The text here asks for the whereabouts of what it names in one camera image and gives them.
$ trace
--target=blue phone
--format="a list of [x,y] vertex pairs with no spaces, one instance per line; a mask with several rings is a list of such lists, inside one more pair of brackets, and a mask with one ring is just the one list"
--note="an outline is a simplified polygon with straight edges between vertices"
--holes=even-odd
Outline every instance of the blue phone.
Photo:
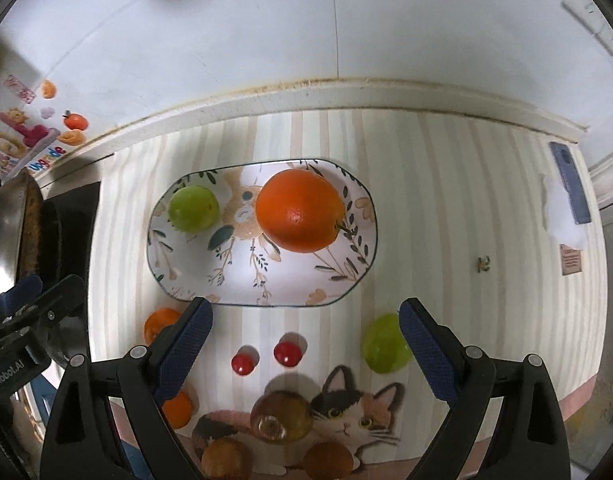
[[565,184],[565,189],[569,193],[569,201],[571,202],[571,210],[573,211],[575,222],[577,224],[590,224],[591,213],[589,211],[589,204],[586,201],[583,183],[569,147],[560,142],[549,142],[549,147],[560,171],[562,182]]

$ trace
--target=frying pan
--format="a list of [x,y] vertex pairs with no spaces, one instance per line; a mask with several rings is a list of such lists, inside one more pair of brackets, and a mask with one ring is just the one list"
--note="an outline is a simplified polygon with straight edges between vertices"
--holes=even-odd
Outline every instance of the frying pan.
[[43,202],[26,168],[0,187],[0,293],[38,270]]

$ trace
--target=cat ear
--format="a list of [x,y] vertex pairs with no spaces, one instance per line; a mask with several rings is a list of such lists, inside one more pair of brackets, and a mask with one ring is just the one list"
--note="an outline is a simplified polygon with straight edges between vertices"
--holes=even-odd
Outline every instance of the cat ear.
[[404,395],[405,387],[400,383],[393,383],[382,388],[374,398],[391,412],[400,405]]
[[324,393],[337,392],[340,390],[355,390],[353,372],[344,365],[336,366],[329,374],[325,381],[325,385],[322,387]]

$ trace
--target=calico cat print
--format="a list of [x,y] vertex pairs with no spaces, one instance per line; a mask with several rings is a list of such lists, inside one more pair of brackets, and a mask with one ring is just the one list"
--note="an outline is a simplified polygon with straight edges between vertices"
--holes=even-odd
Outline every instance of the calico cat print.
[[405,387],[392,383],[372,394],[357,389],[353,372],[340,365],[333,369],[322,392],[311,400],[313,430],[302,440],[285,446],[266,444],[251,434],[249,413],[222,410],[203,415],[193,431],[193,447],[199,457],[216,438],[232,436],[251,450],[257,473],[284,475],[301,468],[306,452],[319,442],[338,442],[353,455],[354,470],[362,462],[362,450],[379,443],[397,445],[392,434]]

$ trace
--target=floral plate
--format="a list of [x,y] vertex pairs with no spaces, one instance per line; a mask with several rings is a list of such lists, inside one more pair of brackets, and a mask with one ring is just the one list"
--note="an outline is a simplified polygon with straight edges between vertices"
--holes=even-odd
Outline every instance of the floral plate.
[[[346,205],[337,239],[315,253],[277,247],[255,218],[262,186],[276,173],[304,168],[333,184]],[[168,219],[173,193],[208,187],[221,218],[198,235],[176,230]],[[378,226],[366,187],[337,164],[322,159],[285,160],[218,168],[181,177],[155,205],[148,228],[149,268],[177,300],[203,296],[240,306],[313,306],[339,300],[364,277],[376,255]]]

